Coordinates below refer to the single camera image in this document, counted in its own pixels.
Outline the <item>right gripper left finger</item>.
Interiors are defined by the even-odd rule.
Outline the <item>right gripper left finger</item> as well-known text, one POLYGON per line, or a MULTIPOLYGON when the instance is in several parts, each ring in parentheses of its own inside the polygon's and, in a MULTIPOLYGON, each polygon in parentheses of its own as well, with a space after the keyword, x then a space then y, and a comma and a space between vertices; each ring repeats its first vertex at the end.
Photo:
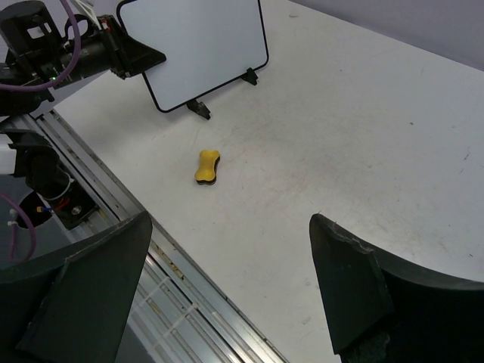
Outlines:
POLYGON ((3 362, 113 362, 144 267, 148 212, 1 270, 3 362))

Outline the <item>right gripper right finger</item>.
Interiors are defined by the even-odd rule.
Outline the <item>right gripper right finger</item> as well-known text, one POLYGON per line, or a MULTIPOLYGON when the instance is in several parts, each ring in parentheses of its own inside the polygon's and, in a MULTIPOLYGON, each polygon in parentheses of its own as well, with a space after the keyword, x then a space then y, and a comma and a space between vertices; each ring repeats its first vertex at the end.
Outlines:
POLYGON ((481 362, 483 284, 415 264, 321 214, 309 222, 330 341, 342 362, 481 362))

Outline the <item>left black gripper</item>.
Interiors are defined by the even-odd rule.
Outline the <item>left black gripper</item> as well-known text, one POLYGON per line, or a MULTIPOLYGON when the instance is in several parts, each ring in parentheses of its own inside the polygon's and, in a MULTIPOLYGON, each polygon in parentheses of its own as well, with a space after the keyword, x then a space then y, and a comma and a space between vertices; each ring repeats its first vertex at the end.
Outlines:
POLYGON ((166 61, 163 52, 124 34, 112 15, 98 17, 101 28, 91 26, 81 36, 81 74, 84 78, 110 70, 121 79, 136 76, 166 61))

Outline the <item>small whiteboard black frame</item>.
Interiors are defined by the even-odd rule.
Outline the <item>small whiteboard black frame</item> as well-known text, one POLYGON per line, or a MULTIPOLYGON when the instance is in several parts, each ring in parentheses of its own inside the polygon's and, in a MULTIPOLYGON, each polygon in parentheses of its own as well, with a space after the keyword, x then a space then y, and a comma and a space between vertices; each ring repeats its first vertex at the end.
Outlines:
POLYGON ((269 60, 259 1, 122 1, 116 15, 133 39, 165 54, 144 72, 156 108, 169 113, 269 60))

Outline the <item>yellow whiteboard eraser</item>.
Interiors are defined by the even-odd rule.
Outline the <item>yellow whiteboard eraser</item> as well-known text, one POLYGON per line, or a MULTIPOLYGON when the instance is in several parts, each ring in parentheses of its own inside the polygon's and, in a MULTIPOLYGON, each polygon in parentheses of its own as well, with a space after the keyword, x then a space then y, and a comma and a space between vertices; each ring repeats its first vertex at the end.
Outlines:
POLYGON ((217 179, 217 166, 221 154, 217 150, 202 150, 199 156, 199 166, 194 174, 199 185, 213 185, 217 179))

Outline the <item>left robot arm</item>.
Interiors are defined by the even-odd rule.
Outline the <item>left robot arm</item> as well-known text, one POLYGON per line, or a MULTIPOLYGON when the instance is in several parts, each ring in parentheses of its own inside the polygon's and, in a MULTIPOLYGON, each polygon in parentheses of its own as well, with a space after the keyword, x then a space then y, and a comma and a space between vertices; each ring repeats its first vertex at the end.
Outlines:
MULTIPOLYGON (((52 90, 111 71, 121 79, 166 61, 127 34, 111 15, 98 16, 88 1, 64 1, 59 31, 42 1, 21 1, 1 11, 1 37, 8 47, 1 64, 1 115, 22 116, 48 101, 52 90)), ((24 178, 45 200, 70 193, 74 180, 53 147, 31 131, 1 133, 1 173, 24 178)))

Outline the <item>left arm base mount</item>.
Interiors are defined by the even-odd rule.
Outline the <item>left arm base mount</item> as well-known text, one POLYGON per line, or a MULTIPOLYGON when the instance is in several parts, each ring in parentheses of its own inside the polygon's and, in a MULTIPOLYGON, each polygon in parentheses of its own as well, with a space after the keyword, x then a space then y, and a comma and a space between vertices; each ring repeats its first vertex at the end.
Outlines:
POLYGON ((81 225, 98 209, 96 202, 75 180, 71 181, 66 193, 57 199, 47 200, 47 203, 67 230, 81 225))

